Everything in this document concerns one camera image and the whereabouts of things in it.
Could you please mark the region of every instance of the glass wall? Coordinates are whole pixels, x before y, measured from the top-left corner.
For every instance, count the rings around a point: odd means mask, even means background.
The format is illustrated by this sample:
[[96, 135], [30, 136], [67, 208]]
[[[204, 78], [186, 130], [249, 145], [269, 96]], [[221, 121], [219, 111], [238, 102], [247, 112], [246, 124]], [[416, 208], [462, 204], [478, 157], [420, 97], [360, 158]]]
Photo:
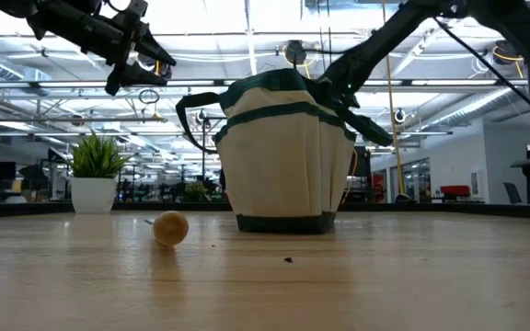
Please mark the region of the glass wall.
[[[398, 195], [398, 169], [390, 169], [392, 200]], [[431, 203], [431, 162], [428, 158], [402, 165], [404, 193], [417, 202]]]

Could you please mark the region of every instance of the green plant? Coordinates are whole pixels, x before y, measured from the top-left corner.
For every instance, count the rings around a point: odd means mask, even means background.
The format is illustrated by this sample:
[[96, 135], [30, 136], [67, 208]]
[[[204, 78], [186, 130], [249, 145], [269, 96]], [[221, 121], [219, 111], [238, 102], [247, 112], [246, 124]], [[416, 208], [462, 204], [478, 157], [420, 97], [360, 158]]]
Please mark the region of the green plant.
[[78, 147], [72, 148], [73, 160], [69, 166], [75, 177], [115, 178], [130, 156], [120, 157], [113, 139], [103, 139], [91, 132]]
[[203, 183], [201, 182], [193, 182], [193, 183], [189, 183], [186, 187], [185, 187], [185, 193], [187, 194], [188, 198], [190, 200], [195, 200], [195, 201], [198, 201], [198, 200], [201, 200], [203, 195], [208, 191], [208, 189], [206, 189], [204, 186], [203, 186]]

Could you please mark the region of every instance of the canvas tool bag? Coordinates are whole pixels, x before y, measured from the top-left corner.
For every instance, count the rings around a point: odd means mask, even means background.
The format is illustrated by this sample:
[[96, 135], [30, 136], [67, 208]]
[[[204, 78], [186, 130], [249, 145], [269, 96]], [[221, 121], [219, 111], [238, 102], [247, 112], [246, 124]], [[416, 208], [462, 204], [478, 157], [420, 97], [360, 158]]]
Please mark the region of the canvas tool bag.
[[186, 108], [220, 103], [226, 125], [215, 144], [238, 228], [247, 232], [324, 233], [345, 189], [355, 133], [381, 144], [390, 136], [333, 101], [295, 69], [234, 82], [222, 95], [186, 96], [177, 113], [190, 141]]

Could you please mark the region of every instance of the white pot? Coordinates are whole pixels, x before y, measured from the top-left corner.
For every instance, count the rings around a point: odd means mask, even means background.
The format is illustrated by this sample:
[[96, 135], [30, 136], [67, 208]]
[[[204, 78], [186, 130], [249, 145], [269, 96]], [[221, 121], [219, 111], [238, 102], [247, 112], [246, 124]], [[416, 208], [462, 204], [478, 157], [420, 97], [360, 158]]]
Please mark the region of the white pot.
[[108, 178], [73, 177], [71, 196], [76, 213], [109, 213], [116, 196], [116, 181]]

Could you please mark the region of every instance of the chair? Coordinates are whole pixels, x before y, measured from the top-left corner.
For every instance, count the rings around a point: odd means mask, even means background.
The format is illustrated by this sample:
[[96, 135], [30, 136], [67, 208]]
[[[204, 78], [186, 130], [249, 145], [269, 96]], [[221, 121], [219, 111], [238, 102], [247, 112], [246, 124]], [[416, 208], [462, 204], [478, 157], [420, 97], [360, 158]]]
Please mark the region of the chair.
[[519, 190], [516, 189], [516, 185], [513, 183], [502, 184], [504, 184], [504, 188], [506, 188], [506, 194], [508, 194], [508, 199], [511, 201], [511, 204], [522, 203], [521, 195], [519, 194]]

